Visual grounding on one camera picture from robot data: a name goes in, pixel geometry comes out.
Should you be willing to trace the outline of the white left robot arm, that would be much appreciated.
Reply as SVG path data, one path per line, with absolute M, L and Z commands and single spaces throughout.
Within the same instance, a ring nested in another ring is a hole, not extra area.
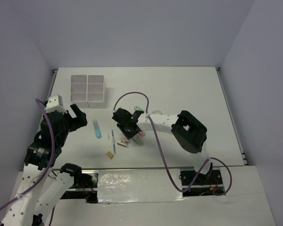
M 76 104 L 70 106 L 75 113 L 75 117 L 72 117 L 62 104 L 52 100 L 43 103 L 37 99 L 36 103 L 42 111 L 43 120 L 27 149 L 17 194 L 3 205 L 7 213 L 0 226 L 44 225 L 46 219 L 52 217 L 56 204 L 66 190 L 77 188 L 83 182 L 82 168 L 66 163 L 60 168 L 51 186 L 42 192 L 68 134 L 85 127 L 87 119 Z

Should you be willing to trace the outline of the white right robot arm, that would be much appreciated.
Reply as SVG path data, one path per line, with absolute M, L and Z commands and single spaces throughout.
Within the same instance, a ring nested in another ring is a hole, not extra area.
M 148 114 L 141 110 L 130 113 L 119 108 L 113 112 L 112 119 L 128 140 L 148 130 L 172 134 L 181 148 L 194 156 L 196 180 L 200 184 L 206 184 L 212 179 L 213 164 L 206 148 L 207 128 L 188 111 L 162 115 Z

